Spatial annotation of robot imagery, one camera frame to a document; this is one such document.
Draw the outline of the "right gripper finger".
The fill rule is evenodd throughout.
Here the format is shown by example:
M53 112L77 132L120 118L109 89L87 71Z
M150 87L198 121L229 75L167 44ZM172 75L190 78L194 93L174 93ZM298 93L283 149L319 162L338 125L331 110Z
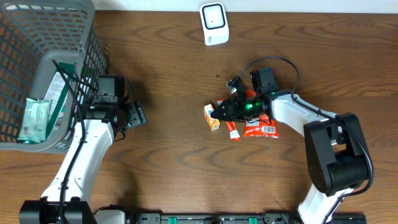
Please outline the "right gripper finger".
M229 116L229 114L230 114L229 105L230 105L230 101L228 99L217 100L216 107L211 112L211 115L212 116Z
M217 119L217 120L220 120L220 121L231 121L230 115L229 114L225 114L225 113L219 114L219 113L212 112L211 113L211 117L213 119Z

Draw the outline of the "red and white snack packet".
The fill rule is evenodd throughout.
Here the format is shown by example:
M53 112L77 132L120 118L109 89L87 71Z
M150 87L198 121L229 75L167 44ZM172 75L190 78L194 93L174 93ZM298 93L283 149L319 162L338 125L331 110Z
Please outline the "red and white snack packet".
M232 142L240 141L241 137L239 135L236 123L234 121L225 121L225 122Z

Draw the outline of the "orange and white snack packet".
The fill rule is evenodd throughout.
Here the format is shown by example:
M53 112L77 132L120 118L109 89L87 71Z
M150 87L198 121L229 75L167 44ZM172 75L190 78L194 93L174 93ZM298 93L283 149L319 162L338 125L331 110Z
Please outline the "orange and white snack packet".
M204 106L203 113L204 113L206 122L208 123L211 131L215 131L219 128L220 122L218 119L214 119L211 117L212 112L214 112L214 108L213 108L212 104L207 104Z

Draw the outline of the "red snack bag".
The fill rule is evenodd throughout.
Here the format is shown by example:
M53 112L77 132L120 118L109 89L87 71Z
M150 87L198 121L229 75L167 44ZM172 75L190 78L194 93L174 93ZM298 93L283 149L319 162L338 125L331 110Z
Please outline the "red snack bag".
M268 115L262 114L258 118L250 119L246 121L244 134L246 137L268 137L278 138L279 131L277 129L277 123L274 119L270 119Z

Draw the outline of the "light green wipes pack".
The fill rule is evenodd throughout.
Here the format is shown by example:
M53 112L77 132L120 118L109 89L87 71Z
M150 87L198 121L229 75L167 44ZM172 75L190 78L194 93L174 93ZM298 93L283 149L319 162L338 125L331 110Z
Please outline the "light green wipes pack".
M35 100L28 98L24 110L19 141L40 143L46 140L51 100Z

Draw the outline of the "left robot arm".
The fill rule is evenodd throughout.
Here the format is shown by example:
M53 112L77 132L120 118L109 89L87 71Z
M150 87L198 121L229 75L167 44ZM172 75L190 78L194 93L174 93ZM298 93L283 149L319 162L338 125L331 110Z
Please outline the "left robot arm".
M125 209L110 205L94 213L91 193L101 162L117 133L146 123L141 104L125 94L128 80L102 75L98 91L77 107L79 121L57 175L39 200L26 200L20 223L132 223Z

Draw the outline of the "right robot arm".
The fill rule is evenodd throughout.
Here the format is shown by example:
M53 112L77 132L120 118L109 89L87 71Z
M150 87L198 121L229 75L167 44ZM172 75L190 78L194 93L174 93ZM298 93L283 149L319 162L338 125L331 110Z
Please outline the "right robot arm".
M251 72L251 80L254 96L239 92L210 116L250 122L265 114L301 134L312 186L291 222L330 223L346 197L364 193L373 182L373 162L357 116L323 111L292 91L280 90L270 67Z

